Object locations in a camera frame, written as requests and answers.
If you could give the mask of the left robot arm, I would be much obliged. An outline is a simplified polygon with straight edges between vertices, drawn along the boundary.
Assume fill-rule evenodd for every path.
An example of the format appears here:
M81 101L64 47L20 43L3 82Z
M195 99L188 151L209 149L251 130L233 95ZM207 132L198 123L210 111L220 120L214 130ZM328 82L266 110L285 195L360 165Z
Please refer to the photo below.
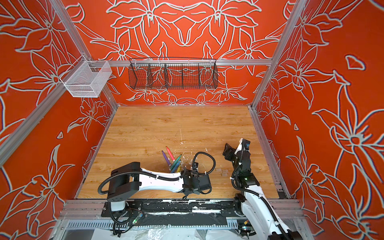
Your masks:
M212 185L208 174L184 169L179 173L160 173L141 168L139 162L132 162L111 172L111 176L98 187L100 195L107 195L112 212L126 208L126 201L140 191L162 190L191 194L209 194Z

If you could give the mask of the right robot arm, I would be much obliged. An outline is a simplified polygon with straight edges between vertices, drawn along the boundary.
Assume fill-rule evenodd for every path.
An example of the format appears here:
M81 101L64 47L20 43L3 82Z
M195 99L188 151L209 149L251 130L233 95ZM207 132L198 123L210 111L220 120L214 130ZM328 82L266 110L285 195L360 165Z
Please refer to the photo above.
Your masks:
M301 240L278 216L267 200L251 169L250 141L241 139L237 148L225 144L223 156L233 165L232 186L240 191L234 198L236 212L244 215L252 231L239 229L239 235L250 240Z

